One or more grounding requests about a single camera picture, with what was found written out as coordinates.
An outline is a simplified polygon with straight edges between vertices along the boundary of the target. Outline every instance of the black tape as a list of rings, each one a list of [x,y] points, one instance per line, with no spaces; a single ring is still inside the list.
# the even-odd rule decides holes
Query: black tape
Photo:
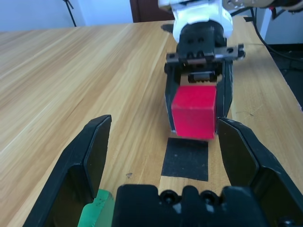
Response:
[[[208,181],[208,143],[169,138],[161,175]]]

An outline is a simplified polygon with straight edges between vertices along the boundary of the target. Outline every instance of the wooden table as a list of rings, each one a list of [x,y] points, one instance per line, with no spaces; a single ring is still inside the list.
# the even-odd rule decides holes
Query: wooden table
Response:
[[[161,176],[168,136],[164,22],[0,33],[0,226],[21,226],[62,150],[92,118],[113,118],[100,188],[124,183],[159,191],[229,184],[218,139],[209,143],[209,181]],[[230,116],[253,129],[303,192],[303,113],[251,23],[234,19]]]

